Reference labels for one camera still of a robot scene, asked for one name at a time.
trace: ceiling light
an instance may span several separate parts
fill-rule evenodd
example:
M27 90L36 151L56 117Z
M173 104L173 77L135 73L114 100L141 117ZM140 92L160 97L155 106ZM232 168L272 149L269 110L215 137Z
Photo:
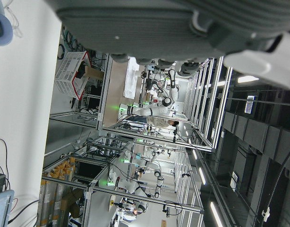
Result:
M251 82L254 80L258 80L259 78L253 77L253 76L243 76L238 78L238 83L246 83Z
M216 221L216 223L217 223L217 226L218 226L218 227L223 227L223 225L222 225L222 223L221 223L221 219L220 219L220 217L219 217L219 214L218 214L217 211L216 211L216 208L215 208L213 202L210 203L210 207L211 207L211 210L212 210L212 212L213 212L213 215L214 215L215 221Z
M200 176L201 176L202 182L205 185L206 184L206 180L205 180L205 177L204 177L204 173L202 171L202 168L199 167L198 171L200 172Z
M219 81L217 82L217 86L220 87L220 86L224 86L226 83L226 81Z
M196 151L194 149L192 151L193 151L194 158L197 160Z

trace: yellow label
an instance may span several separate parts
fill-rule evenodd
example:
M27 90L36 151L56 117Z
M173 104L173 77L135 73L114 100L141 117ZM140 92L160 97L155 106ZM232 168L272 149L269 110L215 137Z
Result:
M161 227L166 227L166 220L162 220Z

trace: white wall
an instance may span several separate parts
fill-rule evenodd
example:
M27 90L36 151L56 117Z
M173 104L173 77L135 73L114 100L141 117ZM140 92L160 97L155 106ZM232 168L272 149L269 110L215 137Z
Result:
M39 198L60 22L42 0L14 0L10 8L23 33L0 47L0 138L8 145L9 181L18 198L13 218ZM5 158L0 142L4 170ZM37 205L9 227L32 227Z

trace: white paper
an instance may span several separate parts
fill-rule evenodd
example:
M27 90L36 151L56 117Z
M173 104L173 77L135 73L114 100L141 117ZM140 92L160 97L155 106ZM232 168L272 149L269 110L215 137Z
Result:
M137 64L136 59L131 57L128 62L125 86L123 96L125 98L135 99L136 96L136 71L139 71L140 66Z
M55 202L55 210L59 210L61 207L61 202Z
M44 196L44 203L48 203L50 201L50 196L51 196L50 193L48 193Z

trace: plastic basket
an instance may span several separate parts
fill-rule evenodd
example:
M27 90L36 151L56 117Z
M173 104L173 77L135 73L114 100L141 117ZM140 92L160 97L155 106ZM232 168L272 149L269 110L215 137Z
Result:
M76 78L82 61L85 62L85 65L91 67L86 51L68 52L55 75L55 83L59 91L78 100L81 100L84 88L89 79L86 76L83 76L81 79Z

